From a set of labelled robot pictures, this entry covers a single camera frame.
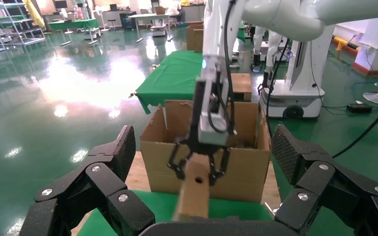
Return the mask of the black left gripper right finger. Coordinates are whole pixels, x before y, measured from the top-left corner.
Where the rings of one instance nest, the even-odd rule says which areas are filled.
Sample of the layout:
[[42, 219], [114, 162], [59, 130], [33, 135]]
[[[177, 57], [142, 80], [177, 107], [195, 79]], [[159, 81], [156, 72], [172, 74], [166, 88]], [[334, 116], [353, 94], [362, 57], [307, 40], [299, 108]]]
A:
[[338, 162], [321, 146], [295, 138], [282, 124], [271, 139], [272, 155], [293, 190], [275, 220], [305, 235], [322, 207], [356, 236], [378, 236], [378, 182]]

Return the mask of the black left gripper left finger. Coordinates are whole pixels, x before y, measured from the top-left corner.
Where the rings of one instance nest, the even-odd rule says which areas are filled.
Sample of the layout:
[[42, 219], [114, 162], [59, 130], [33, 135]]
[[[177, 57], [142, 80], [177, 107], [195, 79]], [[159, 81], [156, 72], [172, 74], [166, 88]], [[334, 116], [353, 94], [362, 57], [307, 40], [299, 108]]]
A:
[[132, 126], [94, 147], [73, 171], [39, 189], [20, 229], [22, 236], [69, 236], [97, 209], [119, 236], [137, 236], [155, 223], [154, 213], [126, 185], [136, 153]]

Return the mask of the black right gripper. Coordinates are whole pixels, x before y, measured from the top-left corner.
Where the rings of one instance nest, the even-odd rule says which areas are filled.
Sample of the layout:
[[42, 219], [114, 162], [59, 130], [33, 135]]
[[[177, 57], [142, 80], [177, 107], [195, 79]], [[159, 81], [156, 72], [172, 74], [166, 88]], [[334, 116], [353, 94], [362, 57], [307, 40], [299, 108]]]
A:
[[[209, 185], [214, 186], [217, 179], [226, 174], [230, 149], [227, 140], [231, 134], [231, 117], [226, 108], [228, 84], [199, 80], [196, 82], [189, 133], [184, 139], [177, 140], [167, 162], [180, 180], [185, 179], [184, 167], [193, 154], [206, 155], [209, 158]], [[174, 162], [180, 146], [184, 144], [189, 152], [176, 164]], [[214, 154], [222, 149], [220, 166], [215, 164]]]

